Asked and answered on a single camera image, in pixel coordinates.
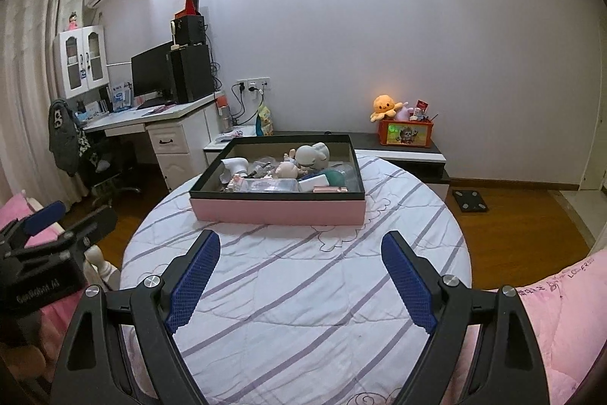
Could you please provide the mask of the person's left hand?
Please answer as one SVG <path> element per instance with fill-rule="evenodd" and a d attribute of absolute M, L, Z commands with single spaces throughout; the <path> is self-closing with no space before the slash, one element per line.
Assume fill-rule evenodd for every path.
<path fill-rule="evenodd" d="M 46 370 L 41 329 L 37 314 L 1 322 L 1 359 L 17 381 L 42 377 Z"/>

